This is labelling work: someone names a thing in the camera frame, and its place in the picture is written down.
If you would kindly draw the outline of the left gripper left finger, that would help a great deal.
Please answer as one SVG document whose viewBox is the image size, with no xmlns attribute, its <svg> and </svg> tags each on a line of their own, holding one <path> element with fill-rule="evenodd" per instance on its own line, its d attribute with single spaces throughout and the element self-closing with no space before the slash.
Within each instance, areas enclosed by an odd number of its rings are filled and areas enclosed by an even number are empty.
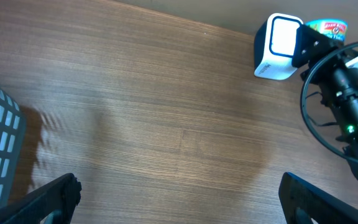
<svg viewBox="0 0 358 224">
<path fill-rule="evenodd" d="M 0 208 L 0 223 L 70 223 L 81 200 L 81 190 L 81 182 L 72 173 L 64 174 Z"/>
</svg>

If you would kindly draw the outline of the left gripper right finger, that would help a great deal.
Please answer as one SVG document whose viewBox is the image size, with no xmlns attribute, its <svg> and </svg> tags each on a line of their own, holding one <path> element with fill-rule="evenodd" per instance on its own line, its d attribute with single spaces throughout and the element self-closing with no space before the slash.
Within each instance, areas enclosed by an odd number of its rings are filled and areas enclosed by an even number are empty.
<svg viewBox="0 0 358 224">
<path fill-rule="evenodd" d="M 291 172 L 283 174 L 278 196 L 287 223 L 358 224 L 358 209 Z"/>
</svg>

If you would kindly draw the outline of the green labelled round container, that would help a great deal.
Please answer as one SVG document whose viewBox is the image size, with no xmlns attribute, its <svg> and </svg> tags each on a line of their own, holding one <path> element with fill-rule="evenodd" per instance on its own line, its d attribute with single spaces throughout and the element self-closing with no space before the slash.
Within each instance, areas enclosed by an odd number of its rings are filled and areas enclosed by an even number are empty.
<svg viewBox="0 0 358 224">
<path fill-rule="evenodd" d="M 317 19 L 309 21 L 305 25 L 330 39 L 341 42 L 344 42 L 346 39 L 348 25 L 345 21 L 339 19 Z"/>
</svg>

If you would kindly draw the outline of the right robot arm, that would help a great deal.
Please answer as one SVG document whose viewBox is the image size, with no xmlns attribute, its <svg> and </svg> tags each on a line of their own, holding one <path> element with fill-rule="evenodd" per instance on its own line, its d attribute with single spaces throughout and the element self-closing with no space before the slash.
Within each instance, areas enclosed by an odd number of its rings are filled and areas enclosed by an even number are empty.
<svg viewBox="0 0 358 224">
<path fill-rule="evenodd" d="M 344 45 L 341 40 L 328 37 L 306 25 L 296 30 L 294 67 L 307 65 L 301 73 L 303 80 L 300 109 L 306 127 L 328 150 L 345 159 L 358 180 L 358 42 Z M 321 104 L 333 116 L 333 126 L 341 134 L 336 141 L 346 143 L 341 150 L 328 143 L 315 129 L 319 124 L 307 112 L 310 85 L 319 87 Z"/>
</svg>

